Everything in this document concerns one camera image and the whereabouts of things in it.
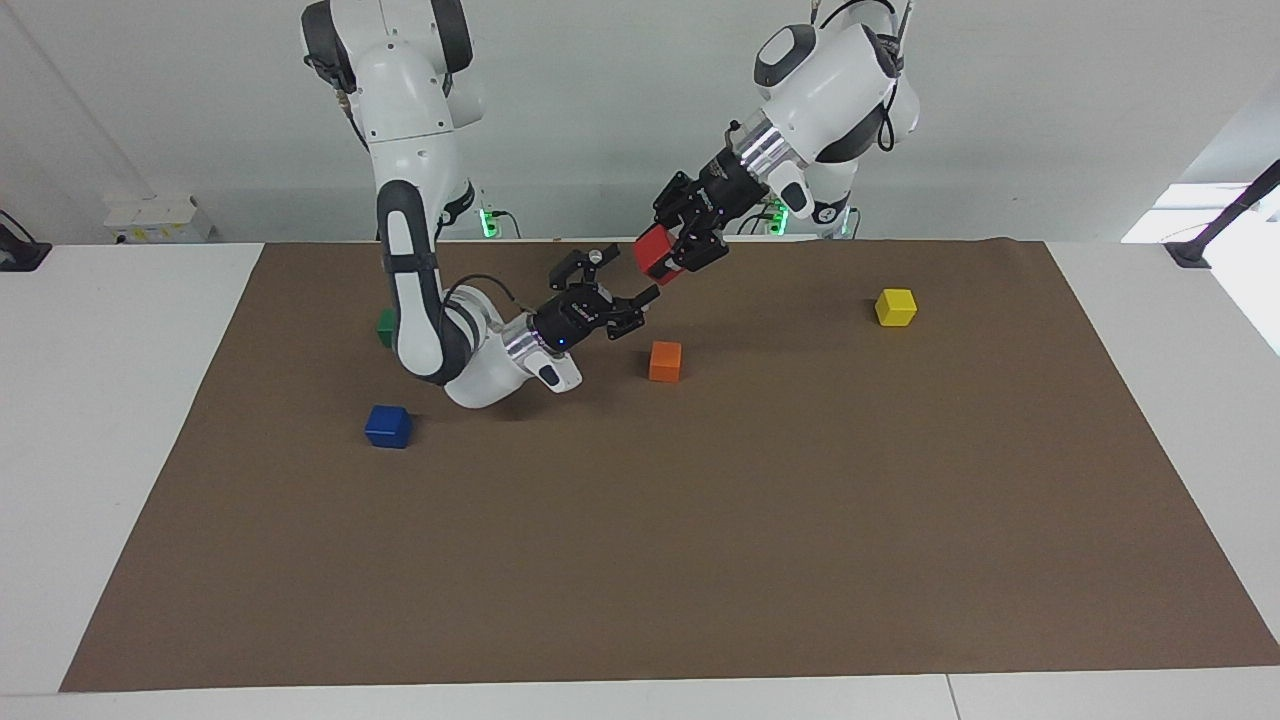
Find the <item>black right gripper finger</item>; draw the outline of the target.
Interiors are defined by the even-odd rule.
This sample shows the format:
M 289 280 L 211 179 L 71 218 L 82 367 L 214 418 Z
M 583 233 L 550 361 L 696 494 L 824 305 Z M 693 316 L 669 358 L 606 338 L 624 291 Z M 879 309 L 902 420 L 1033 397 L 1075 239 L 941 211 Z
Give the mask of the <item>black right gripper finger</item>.
M 614 297 L 611 300 L 609 307 L 602 314 L 607 337 L 611 341 L 617 341 L 644 327 L 646 310 L 659 297 L 660 287 L 650 284 L 631 299 Z
M 604 249 L 590 249 L 582 251 L 571 250 L 548 273 L 548 284 L 552 290 L 566 291 L 573 284 L 594 284 L 600 268 L 611 264 L 621 254 L 618 245 L 608 245 Z

